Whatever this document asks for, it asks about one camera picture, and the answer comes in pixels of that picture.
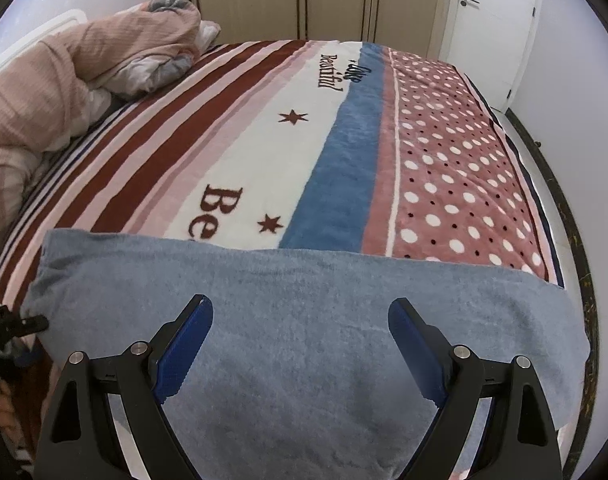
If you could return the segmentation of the person left hand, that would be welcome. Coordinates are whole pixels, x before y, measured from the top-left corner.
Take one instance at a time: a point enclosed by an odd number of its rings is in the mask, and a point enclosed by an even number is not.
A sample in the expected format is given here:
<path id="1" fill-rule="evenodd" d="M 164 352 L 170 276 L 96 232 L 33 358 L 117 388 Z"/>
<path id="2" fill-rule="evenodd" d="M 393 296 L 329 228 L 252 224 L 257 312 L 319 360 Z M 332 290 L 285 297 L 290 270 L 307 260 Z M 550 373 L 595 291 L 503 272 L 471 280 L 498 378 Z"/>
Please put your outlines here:
<path id="1" fill-rule="evenodd" d="M 22 442 L 22 429 L 12 404 L 11 389 L 4 380 L 0 382 L 0 431 L 15 445 Z"/>

